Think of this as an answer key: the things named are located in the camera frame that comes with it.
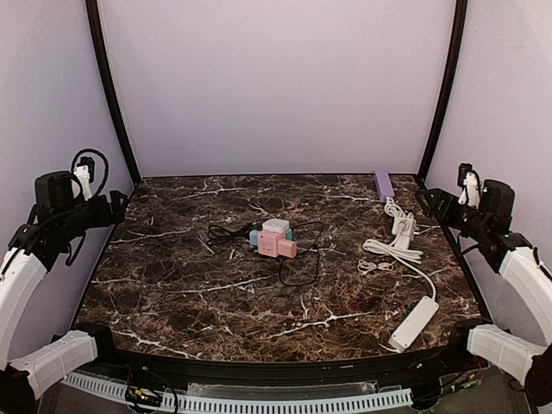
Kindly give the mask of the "teal plug with black cable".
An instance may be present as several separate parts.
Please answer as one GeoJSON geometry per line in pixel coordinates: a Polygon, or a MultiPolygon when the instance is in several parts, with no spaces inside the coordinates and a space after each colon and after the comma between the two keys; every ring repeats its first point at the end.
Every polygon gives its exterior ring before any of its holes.
{"type": "Polygon", "coordinates": [[[308,281],[305,281],[303,283],[298,283],[298,284],[295,284],[295,283],[288,283],[288,282],[285,282],[284,279],[283,279],[283,276],[282,276],[282,273],[283,273],[283,268],[284,268],[284,264],[285,264],[285,261],[286,261],[286,258],[284,258],[280,264],[279,264],[279,272],[278,272],[278,280],[279,282],[284,285],[284,286],[288,286],[288,287],[301,287],[301,286],[306,286],[306,285],[311,285],[313,284],[314,282],[317,281],[317,277],[318,277],[318,274],[319,274],[319,267],[320,267],[320,259],[321,259],[321,254],[320,254],[320,251],[319,251],[319,247],[317,245],[317,242],[318,240],[320,239],[322,233],[323,233],[323,230],[324,230],[324,224],[322,222],[319,222],[319,221],[312,221],[312,222],[307,222],[307,223],[300,223],[300,224],[297,224],[295,225],[292,230],[293,231],[296,231],[300,228],[303,228],[303,227],[307,227],[307,226],[310,226],[310,225],[316,225],[316,226],[319,226],[320,229],[318,230],[318,233],[317,233],[317,236],[314,240],[314,242],[305,250],[303,251],[302,253],[299,253],[298,256],[302,256],[302,255],[305,255],[305,254],[308,254],[310,251],[313,251],[317,254],[317,261],[316,261],[316,268],[315,268],[315,272],[314,272],[314,276],[311,280],[308,280],[308,281]]]}

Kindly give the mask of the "pink cube socket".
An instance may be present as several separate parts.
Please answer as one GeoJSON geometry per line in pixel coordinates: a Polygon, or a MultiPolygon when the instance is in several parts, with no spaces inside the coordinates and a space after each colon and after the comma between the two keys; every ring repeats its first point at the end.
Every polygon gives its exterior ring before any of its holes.
{"type": "Polygon", "coordinates": [[[262,230],[257,235],[258,253],[268,257],[279,256],[279,242],[285,239],[285,233],[262,230]]]}

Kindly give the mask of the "pink plug adapter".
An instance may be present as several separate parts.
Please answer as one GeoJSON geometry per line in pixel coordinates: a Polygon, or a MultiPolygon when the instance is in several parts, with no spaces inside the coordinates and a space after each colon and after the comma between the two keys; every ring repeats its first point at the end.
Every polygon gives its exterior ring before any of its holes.
{"type": "Polygon", "coordinates": [[[296,257],[298,252],[298,246],[295,241],[286,239],[279,240],[277,243],[277,253],[279,256],[283,256],[289,259],[296,257]]]}

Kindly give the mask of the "white plug adapter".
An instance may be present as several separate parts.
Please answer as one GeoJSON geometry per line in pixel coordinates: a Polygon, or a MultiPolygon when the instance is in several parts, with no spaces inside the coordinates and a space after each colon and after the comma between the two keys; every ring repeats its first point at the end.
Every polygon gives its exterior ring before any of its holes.
{"type": "Polygon", "coordinates": [[[262,230],[269,233],[285,234],[290,228],[290,222],[284,219],[272,218],[262,224],[262,230]]]}

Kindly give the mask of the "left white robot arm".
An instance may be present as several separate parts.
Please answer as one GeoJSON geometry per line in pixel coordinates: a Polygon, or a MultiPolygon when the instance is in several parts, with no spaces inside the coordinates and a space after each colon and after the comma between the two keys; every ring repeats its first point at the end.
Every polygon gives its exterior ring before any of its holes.
{"type": "Polygon", "coordinates": [[[52,172],[34,182],[35,205],[9,242],[1,266],[1,406],[33,406],[44,392],[104,354],[104,328],[70,330],[26,356],[10,359],[9,348],[28,301],[61,254],[70,266],[89,229],[124,219],[128,198],[120,191],[92,194],[89,181],[72,172],[52,172]]]}

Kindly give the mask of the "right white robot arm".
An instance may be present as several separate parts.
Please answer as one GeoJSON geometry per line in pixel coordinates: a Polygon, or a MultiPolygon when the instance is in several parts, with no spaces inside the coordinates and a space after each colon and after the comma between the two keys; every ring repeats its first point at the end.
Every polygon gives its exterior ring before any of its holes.
{"type": "Polygon", "coordinates": [[[441,225],[457,229],[475,241],[489,267],[510,285],[543,333],[537,345],[506,332],[493,323],[478,323],[465,334],[469,354],[481,357],[512,376],[545,405],[551,393],[551,271],[539,257],[537,247],[522,234],[510,231],[515,191],[506,183],[487,179],[477,206],[441,189],[416,194],[423,213],[441,225]]]}

